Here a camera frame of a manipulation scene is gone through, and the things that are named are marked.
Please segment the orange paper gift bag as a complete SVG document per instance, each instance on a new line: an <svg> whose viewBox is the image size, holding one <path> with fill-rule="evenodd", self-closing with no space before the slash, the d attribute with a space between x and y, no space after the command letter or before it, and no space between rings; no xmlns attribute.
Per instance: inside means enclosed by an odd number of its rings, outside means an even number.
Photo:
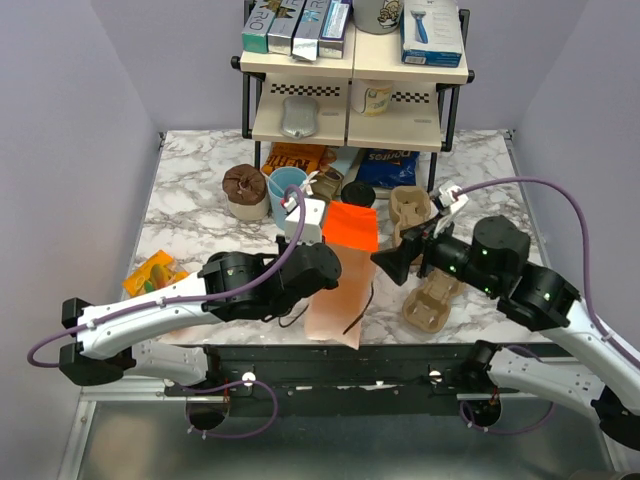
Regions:
<svg viewBox="0 0 640 480"><path fill-rule="evenodd" d="M377 213L372 208L333 201L323 235L338 257L342 273L337 288L311 297L304 315L305 334L310 340L336 341L357 350L376 272L370 255L379 248Z"/></svg>

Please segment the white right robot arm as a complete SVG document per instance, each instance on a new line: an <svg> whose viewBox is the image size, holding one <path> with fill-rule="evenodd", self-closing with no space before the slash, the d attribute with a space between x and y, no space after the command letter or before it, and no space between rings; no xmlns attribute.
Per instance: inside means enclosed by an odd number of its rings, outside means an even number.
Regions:
<svg viewBox="0 0 640 480"><path fill-rule="evenodd" d="M639 447L638 354L624 357L597 331L586 300L561 275L528 260L529 236L503 216L480 220L472 240L437 234L429 220L403 233L396 248L371 259L390 279L406 282L412 261L433 267L496 300L508 319L539 333L588 368L579 374L530 360L506 347L478 340L454 369L455 386L474 392L502 387L530 393L587 416L594 415L611 439Z"/></svg>

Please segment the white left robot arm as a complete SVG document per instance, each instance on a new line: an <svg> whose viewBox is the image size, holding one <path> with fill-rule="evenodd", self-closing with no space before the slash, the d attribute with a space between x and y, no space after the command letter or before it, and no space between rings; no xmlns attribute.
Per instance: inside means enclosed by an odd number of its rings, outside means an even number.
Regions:
<svg viewBox="0 0 640 480"><path fill-rule="evenodd" d="M118 303L68 299L62 323L73 341L60 348L52 366L78 386L134 374L209 395L222 380L212 354L157 337L197 325L285 316L300 300L336 288L340 275L340 261L327 245L289 245L282 255L217 253L183 280Z"/></svg>

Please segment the single brown cup carrier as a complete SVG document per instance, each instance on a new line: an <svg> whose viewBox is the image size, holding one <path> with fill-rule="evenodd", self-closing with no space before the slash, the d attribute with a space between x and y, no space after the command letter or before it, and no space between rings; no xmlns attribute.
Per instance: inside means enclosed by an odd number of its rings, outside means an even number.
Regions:
<svg viewBox="0 0 640 480"><path fill-rule="evenodd" d="M452 301L460 296L465 284L434 269L424 283L408 295L402 307L403 318L428 334L441 331L451 312Z"/></svg>

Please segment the black plastic cup lid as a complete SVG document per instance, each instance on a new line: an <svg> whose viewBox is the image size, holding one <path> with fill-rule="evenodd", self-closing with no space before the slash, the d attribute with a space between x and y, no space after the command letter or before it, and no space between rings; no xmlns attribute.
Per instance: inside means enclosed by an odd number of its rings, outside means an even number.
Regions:
<svg viewBox="0 0 640 480"><path fill-rule="evenodd" d="M353 181L342 187L340 198L343 203L369 208L376 200L376 192L366 183Z"/></svg>

